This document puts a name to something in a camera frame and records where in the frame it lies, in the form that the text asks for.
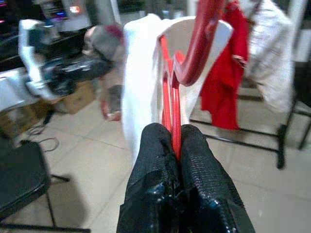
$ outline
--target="red plastic hanger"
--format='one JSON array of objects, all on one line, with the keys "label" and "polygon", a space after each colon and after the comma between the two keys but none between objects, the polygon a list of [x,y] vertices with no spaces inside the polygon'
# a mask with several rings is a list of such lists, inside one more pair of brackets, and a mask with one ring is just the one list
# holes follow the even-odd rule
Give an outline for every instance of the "red plastic hanger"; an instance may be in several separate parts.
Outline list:
[{"label": "red plastic hanger", "polygon": [[[225,7],[225,0],[200,0],[187,55],[177,51],[170,58],[165,35],[160,37],[164,58],[162,124],[172,134],[173,150],[178,161],[181,149],[179,84],[190,86],[200,77]],[[171,108],[169,89],[171,91]]]}]

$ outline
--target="red shirt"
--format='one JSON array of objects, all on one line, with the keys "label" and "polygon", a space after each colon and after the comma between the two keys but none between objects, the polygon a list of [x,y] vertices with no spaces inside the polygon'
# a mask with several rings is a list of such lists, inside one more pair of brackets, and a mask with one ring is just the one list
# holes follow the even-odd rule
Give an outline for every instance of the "red shirt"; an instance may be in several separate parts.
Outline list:
[{"label": "red shirt", "polygon": [[203,84],[202,110],[211,113],[213,125],[235,130],[239,128],[237,91],[248,60],[248,23],[237,1],[227,5],[222,20],[228,22],[234,31]]}]

